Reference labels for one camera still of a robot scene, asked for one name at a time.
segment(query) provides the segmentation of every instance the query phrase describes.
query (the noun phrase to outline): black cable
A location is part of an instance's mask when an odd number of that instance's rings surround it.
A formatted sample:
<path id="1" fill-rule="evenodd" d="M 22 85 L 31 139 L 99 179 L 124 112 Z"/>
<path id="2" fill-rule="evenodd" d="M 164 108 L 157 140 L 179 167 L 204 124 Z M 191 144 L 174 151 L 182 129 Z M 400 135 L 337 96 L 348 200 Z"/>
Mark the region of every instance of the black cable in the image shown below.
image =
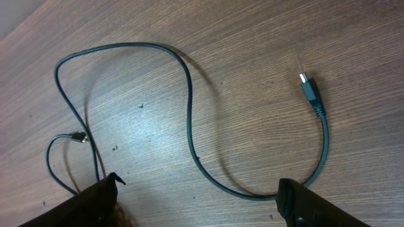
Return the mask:
<path id="1" fill-rule="evenodd" d="M 61 180 L 58 179 L 58 177 L 53 173 L 52 168 L 51 168 L 51 164 L 49 164 L 49 153 L 51 151 L 51 147 L 52 144 L 56 141 L 56 139 L 59 138 L 71 138 L 72 135 L 71 134 L 61 134 L 61 135 L 57 135 L 55 137 L 52 138 L 52 140 L 50 141 L 48 148 L 46 149 L 46 155 L 45 155 L 45 160 L 46 160 L 46 168 L 48 169 L 49 175 L 60 185 L 62 186 L 64 189 L 68 190 L 69 192 L 71 192 L 73 195 L 77 195 L 77 192 L 75 190 L 73 190 L 71 187 L 67 186 L 66 184 L 64 184 Z"/>
<path id="2" fill-rule="evenodd" d="M 81 56 L 81 55 L 97 52 L 97 51 L 100 51 L 100 50 L 107 50 L 107 49 L 118 48 L 118 47 L 151 47 L 151 48 L 154 48 L 154 49 L 162 50 L 162 51 L 170 54 L 172 57 L 174 57 L 179 62 L 179 64 L 182 66 L 182 68 L 183 68 L 183 70 L 185 72 L 185 75 L 186 75 L 187 85 L 188 85 L 188 103 L 187 103 L 187 138 L 188 138 L 188 145 L 189 145 L 189 149 L 191 150 L 191 155 L 193 157 L 193 160 L 196 163 L 196 166 L 199 168 L 199 170 L 202 172 L 202 174 L 211 183 L 213 183 L 214 185 L 216 185 L 218 188 L 222 189 L 223 191 L 225 191 L 225 192 L 227 192 L 227 193 L 229 193 L 231 195 L 234 195 L 236 197 L 239 197 L 241 199 L 249 199 L 249 200 L 252 200 L 252 201 L 270 201 L 270 200 L 275 200 L 276 199 L 276 194 L 273 194 L 273 195 L 246 195 L 246 194 L 242 194 L 240 192 L 236 192 L 236 191 L 234 191 L 232 189 L 229 189 L 228 187 L 222 185 L 221 183 L 217 182 L 205 170 L 205 168 L 203 167 L 203 165 L 199 161 L 199 158 L 196 156 L 194 143 L 193 143 L 192 123 L 191 123 L 192 122 L 193 87 L 192 87 L 192 81 L 191 81 L 191 75 L 189 73 L 189 69 L 186 66 L 185 62 L 181 59 L 181 57 L 179 55 L 177 55 L 173 50 L 170 50 L 169 48 L 164 47 L 162 45 L 144 43 L 144 42 L 130 42 L 130 43 L 119 43 L 119 44 L 104 45 L 104 46 L 95 47 L 95 48 L 91 48 L 91 49 L 88 49 L 88 50 L 83 50 L 83 51 L 68 55 L 68 56 L 66 56 L 65 58 L 63 58 L 62 60 L 60 60 L 56 64 L 56 67 L 55 67 L 55 70 L 54 70 L 54 77 L 55 77 L 56 86 L 59 89 L 62 97 L 64 98 L 64 100 L 68 104 L 69 108 L 74 113 L 74 115 L 78 119 L 79 123 L 83 127 L 83 130 L 84 130 L 84 132 L 85 132 L 85 134 L 87 135 L 88 138 L 90 138 L 88 127 L 85 125 L 85 123 L 83 122 L 83 119 L 81 119 L 80 115 L 78 114 L 78 112 L 76 111 L 76 109 L 74 108 L 72 103 L 69 101 L 66 94 L 63 92 L 62 86 L 61 86 L 61 84 L 59 82 L 58 71 L 59 71 L 59 68 L 61 67 L 61 65 L 63 63 L 65 63 L 66 61 L 68 61 L 68 60 L 70 60 L 70 59 L 72 59 L 74 57 L 78 57 L 78 56 Z M 309 89 L 305 90 L 303 84 L 302 84 L 302 87 L 303 87 L 304 92 L 305 92 L 305 94 L 307 96 L 306 90 L 309 91 Z M 321 125 L 323 126 L 323 152 L 321 154 L 321 159 L 320 159 L 314 173 L 303 183 L 303 185 L 306 186 L 306 187 L 308 187 L 310 184 L 312 184 L 313 181 L 315 181 L 315 179 L 318 177 L 321 170 L 323 169 L 323 166 L 325 164 L 326 157 L 327 157 L 327 154 L 328 154 L 328 125 L 327 125 L 327 121 L 326 121 L 326 118 L 325 118 L 325 113 L 324 113 L 324 108 L 323 108 L 322 102 L 321 102 L 321 106 L 316 107 L 316 108 L 317 108 L 317 109 L 315 109 L 316 113 L 318 114 L 319 118 L 321 119 Z M 95 167 L 96 179 L 99 180 L 98 167 L 97 167 L 97 155 L 95 153 L 95 146 L 94 146 L 94 144 L 92 142 L 92 139 L 89 139 L 89 142 L 90 142 L 90 145 L 91 145 L 92 151 L 93 151 L 93 162 L 94 162 L 94 167 Z"/>

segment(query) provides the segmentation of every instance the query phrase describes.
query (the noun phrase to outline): black connector housing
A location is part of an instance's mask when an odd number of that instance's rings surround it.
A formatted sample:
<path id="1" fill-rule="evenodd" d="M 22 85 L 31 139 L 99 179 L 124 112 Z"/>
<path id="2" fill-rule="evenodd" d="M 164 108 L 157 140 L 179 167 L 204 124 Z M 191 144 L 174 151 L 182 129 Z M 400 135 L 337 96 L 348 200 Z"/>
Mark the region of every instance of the black connector housing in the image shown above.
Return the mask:
<path id="1" fill-rule="evenodd" d="M 302 87 L 307 100 L 313 107 L 317 116 L 324 117 L 326 112 L 316 82 L 313 78 L 308 79 L 306 73 L 300 74 L 300 77 L 302 78 L 302 84 L 300 86 Z"/>
<path id="2" fill-rule="evenodd" d="M 79 143 L 84 143 L 88 140 L 85 132 L 75 132 L 71 135 L 71 140 Z"/>

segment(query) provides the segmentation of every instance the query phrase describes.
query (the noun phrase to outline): brown wooden tabletop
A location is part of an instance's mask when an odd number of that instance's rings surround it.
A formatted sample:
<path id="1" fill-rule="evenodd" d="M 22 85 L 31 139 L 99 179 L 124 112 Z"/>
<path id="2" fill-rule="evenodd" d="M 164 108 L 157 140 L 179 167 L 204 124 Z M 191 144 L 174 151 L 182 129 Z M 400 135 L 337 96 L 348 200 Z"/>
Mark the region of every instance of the brown wooden tabletop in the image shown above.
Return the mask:
<path id="1" fill-rule="evenodd" d="M 217 180 L 269 194 L 279 178 L 310 175 L 321 125 L 300 88 L 307 71 L 331 136 L 310 189 L 371 226 L 403 226 L 403 12 L 403 1 L 46 1 L 0 44 L 0 225 L 72 196 L 45 167 L 50 139 L 82 130 L 55 86 L 56 62 L 155 42 L 180 50 L 190 68 L 194 143 Z M 127 226 L 285 226 L 274 201 L 233 197 L 199 172 L 185 75 L 168 54 L 105 50 L 67 62 L 60 78 L 105 173 L 127 183 L 118 185 Z M 50 163 L 72 187 L 95 183 L 88 143 L 56 142 Z"/>

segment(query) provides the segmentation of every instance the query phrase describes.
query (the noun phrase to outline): cable strain relief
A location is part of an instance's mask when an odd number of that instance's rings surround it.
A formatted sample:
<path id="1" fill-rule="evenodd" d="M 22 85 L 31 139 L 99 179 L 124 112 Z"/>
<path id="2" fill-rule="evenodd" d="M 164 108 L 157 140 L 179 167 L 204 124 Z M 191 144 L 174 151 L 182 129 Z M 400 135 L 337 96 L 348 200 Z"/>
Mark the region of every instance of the cable strain relief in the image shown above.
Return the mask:
<path id="1" fill-rule="evenodd" d="M 317 117 L 324 117 L 326 115 L 323 107 L 314 108 L 314 111 L 317 114 Z"/>

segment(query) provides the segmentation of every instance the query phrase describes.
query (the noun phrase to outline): wooden table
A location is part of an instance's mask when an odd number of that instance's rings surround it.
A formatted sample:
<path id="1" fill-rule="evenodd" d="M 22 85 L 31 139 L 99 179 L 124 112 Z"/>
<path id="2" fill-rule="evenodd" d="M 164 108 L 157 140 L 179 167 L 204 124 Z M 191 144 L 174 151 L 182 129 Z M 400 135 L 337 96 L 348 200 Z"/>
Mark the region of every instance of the wooden table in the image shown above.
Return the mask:
<path id="1" fill-rule="evenodd" d="M 1 41 L 0 222 L 18 226 L 69 199 L 50 178 L 52 136 L 81 131 L 55 63 L 79 50 L 155 42 L 181 51 L 194 85 L 193 130 L 206 169 L 233 189 L 303 181 L 321 127 L 300 89 L 316 78 L 330 124 L 326 166 L 310 189 L 372 226 L 404 222 L 402 1 L 47 1 Z M 147 48 L 69 61 L 61 83 L 86 116 L 127 226 L 285 226 L 276 204 L 212 185 L 191 158 L 185 75 Z M 55 143 L 57 176 L 95 183 L 88 144 Z"/>

